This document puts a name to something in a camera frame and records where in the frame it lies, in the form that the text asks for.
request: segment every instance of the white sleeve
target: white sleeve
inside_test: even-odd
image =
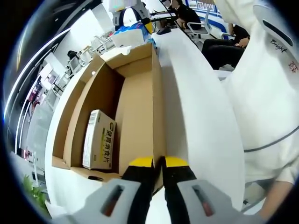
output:
[[[289,182],[295,184],[299,176],[299,157],[290,165],[286,166],[276,181]]]

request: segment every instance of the computer monitor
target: computer monitor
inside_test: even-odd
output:
[[[79,63],[79,59],[77,57],[74,57],[73,59],[71,59],[69,62],[69,65],[70,65],[71,71],[74,74],[76,74],[82,68],[82,66]]]

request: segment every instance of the seated person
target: seated person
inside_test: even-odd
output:
[[[226,64],[235,68],[249,43],[250,35],[245,29],[232,24],[228,28],[229,33],[235,35],[234,40],[208,39],[202,47],[202,54],[214,70]]]
[[[184,5],[182,0],[172,0],[169,7],[171,12],[174,12],[178,17],[177,23],[182,29],[188,29],[187,23],[197,22],[200,23],[199,16],[188,6]],[[192,29],[200,29],[200,24],[190,24]]]

